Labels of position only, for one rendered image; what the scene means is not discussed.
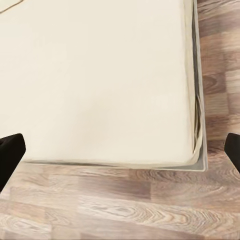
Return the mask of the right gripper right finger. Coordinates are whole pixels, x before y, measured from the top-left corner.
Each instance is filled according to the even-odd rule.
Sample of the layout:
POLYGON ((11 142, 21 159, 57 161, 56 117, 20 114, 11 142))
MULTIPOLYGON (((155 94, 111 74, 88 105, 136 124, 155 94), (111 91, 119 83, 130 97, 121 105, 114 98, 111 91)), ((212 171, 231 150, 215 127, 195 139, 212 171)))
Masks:
POLYGON ((240 173, 240 134, 229 133, 227 135, 224 151, 240 173))

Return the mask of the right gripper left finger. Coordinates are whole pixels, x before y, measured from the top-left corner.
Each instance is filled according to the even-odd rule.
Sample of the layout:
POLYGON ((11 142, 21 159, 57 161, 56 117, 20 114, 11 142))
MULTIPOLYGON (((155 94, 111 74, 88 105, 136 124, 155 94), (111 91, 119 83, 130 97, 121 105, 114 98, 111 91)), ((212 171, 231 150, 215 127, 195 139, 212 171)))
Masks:
POLYGON ((26 144, 22 133, 0 138, 0 193, 25 153, 26 144))

